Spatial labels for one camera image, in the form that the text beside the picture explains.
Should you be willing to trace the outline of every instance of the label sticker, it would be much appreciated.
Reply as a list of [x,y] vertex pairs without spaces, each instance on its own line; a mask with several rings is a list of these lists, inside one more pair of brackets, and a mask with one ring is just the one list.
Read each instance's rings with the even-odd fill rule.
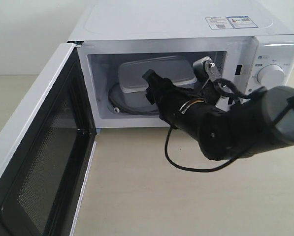
[[228,16],[227,19],[235,29],[258,28],[248,16]]
[[206,17],[206,21],[212,30],[233,29],[227,17]]

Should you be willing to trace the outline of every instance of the white microwave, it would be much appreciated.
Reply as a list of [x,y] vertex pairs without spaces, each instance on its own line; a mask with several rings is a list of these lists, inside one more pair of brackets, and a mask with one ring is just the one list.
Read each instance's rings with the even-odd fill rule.
[[243,93],[285,85],[294,32],[254,0],[93,1],[0,133],[0,236],[72,235],[98,131],[167,126],[111,109],[120,66],[206,56]]

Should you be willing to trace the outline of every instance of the open microwave door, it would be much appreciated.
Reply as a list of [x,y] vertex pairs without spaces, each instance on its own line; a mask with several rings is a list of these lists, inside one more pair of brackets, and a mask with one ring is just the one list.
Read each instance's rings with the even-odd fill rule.
[[62,44],[0,133],[0,235],[73,232],[95,135],[77,49]]

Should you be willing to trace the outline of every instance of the black robotic arm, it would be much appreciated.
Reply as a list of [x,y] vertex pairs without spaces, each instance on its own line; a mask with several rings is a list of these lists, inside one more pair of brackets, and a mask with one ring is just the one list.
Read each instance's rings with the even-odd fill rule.
[[[156,103],[160,118],[170,125],[165,155],[175,167],[193,172],[213,172],[238,158],[294,145],[294,88],[262,87],[249,95],[221,78],[210,58],[193,64],[199,89],[176,87],[170,79],[149,70],[143,78],[148,82],[146,97]],[[221,97],[234,103],[225,112],[215,105]],[[173,129],[181,129],[197,140],[203,154],[210,160],[228,160],[213,169],[194,169],[174,163],[167,145]]]

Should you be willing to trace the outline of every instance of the beige tabletop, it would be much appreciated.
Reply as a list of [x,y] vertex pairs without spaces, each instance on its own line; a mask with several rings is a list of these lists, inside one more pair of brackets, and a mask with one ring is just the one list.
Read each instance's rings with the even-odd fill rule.
[[[12,79],[0,78],[0,129],[33,82],[15,77],[17,87]],[[166,133],[105,129],[97,136],[75,236],[294,236],[294,147],[197,174],[166,161]],[[179,131],[169,153],[189,167],[220,164]]]

